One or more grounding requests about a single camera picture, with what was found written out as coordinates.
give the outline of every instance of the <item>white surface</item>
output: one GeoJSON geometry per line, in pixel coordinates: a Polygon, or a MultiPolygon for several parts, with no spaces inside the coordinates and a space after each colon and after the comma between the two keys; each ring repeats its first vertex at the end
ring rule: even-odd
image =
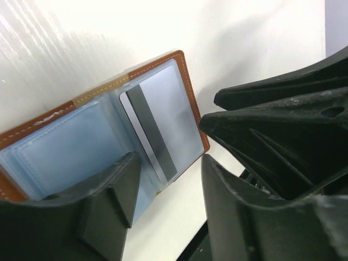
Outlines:
{"type": "MultiPolygon", "coordinates": [[[[185,52],[201,113],[221,88],[325,57],[324,0],[0,3],[0,131],[168,50],[185,52]]],[[[236,174],[224,150],[210,154],[236,174]]],[[[124,261],[172,261],[206,219],[200,163],[129,231],[124,261]]]]}

